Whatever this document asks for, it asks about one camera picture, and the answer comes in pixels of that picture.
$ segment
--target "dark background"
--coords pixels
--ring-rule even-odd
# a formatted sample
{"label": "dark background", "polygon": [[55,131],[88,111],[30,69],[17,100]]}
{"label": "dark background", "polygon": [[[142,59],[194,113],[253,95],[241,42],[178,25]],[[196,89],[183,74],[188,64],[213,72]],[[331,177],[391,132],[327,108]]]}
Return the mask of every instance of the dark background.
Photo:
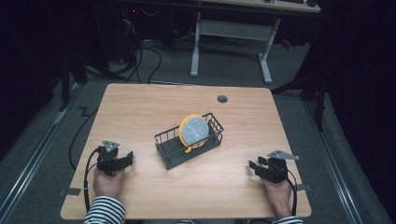
{"label": "dark background", "polygon": [[[285,18],[279,26],[276,42],[287,39],[293,45],[312,45],[296,79],[325,74],[327,92],[346,138],[379,200],[395,221],[392,180],[396,176],[391,157],[396,125],[395,3],[322,0],[319,5],[321,14],[349,20],[325,21],[320,25],[317,21]],[[1,158],[29,120],[52,97],[51,88],[61,76],[62,60],[68,50],[78,51],[102,66],[107,66],[106,60],[117,58],[110,53],[111,49],[122,49],[124,43],[118,41],[120,46],[109,46],[111,38],[108,39],[103,30],[106,21],[97,17],[97,13],[104,13],[101,9],[39,1],[0,3],[0,97],[2,136],[6,138]],[[134,16],[138,17],[140,26],[136,28],[141,34],[172,45],[173,39],[179,37],[173,31],[185,34],[192,15],[192,12],[166,9],[155,17]],[[117,13],[111,13],[109,18],[114,16]],[[238,16],[232,19],[242,20]],[[114,27],[122,34],[121,25]],[[299,88],[318,88],[318,85],[308,82]]]}

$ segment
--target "striped sleeve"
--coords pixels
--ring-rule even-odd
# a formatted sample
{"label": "striped sleeve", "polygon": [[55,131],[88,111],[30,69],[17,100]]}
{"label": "striped sleeve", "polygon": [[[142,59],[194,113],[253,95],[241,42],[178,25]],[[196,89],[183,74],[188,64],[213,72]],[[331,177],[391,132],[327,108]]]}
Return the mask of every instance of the striped sleeve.
{"label": "striped sleeve", "polygon": [[284,217],[276,222],[273,222],[273,224],[302,224],[303,220],[300,219],[299,217]]}
{"label": "striped sleeve", "polygon": [[117,199],[107,196],[96,197],[84,224],[121,224],[125,216],[125,207]]}

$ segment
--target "white table leg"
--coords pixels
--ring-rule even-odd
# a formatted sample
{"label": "white table leg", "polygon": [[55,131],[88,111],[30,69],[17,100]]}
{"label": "white table leg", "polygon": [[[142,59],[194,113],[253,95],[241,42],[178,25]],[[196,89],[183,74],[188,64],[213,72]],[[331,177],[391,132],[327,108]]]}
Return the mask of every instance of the white table leg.
{"label": "white table leg", "polygon": [[195,28],[195,44],[194,44],[194,52],[192,53],[192,62],[191,62],[191,76],[198,76],[198,66],[199,66],[199,37],[201,33],[201,12],[197,12],[197,22]]}
{"label": "white table leg", "polygon": [[271,29],[269,38],[267,40],[267,45],[265,46],[264,53],[259,54],[260,65],[262,66],[262,75],[264,76],[264,82],[266,84],[272,83],[271,74],[270,74],[270,71],[268,70],[267,57],[270,52],[271,46],[274,42],[274,38],[275,38],[277,27],[279,26],[279,23],[280,23],[280,19],[276,19],[274,22],[274,25]]}

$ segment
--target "human hand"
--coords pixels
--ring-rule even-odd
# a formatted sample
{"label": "human hand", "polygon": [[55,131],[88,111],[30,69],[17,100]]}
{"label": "human hand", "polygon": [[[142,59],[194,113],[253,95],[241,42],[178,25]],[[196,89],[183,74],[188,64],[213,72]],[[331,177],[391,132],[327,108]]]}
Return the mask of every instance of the human hand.
{"label": "human hand", "polygon": [[124,174],[124,169],[118,171],[114,176],[106,175],[104,171],[95,169],[93,172],[93,190],[96,196],[108,196],[117,199],[121,192]]}
{"label": "human hand", "polygon": [[268,200],[274,207],[276,217],[281,219],[283,217],[291,216],[289,208],[289,199],[291,195],[291,185],[288,180],[284,179],[278,184],[262,178],[262,183],[267,189]]}

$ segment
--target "wire basket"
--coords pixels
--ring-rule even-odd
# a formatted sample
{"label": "wire basket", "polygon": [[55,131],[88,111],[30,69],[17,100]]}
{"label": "wire basket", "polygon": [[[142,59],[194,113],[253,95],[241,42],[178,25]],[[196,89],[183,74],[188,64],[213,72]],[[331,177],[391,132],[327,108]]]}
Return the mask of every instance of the wire basket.
{"label": "wire basket", "polygon": [[[209,127],[209,135],[207,138],[202,139],[198,142],[192,143],[189,146],[184,146],[178,136],[179,127],[158,133],[154,135],[155,146],[161,153],[166,169],[170,170],[173,167],[181,164],[182,162],[188,161],[202,153],[217,147],[221,144],[223,128],[218,120],[213,116],[212,113],[207,113],[202,116]],[[196,147],[190,153],[186,153],[188,147]]]}

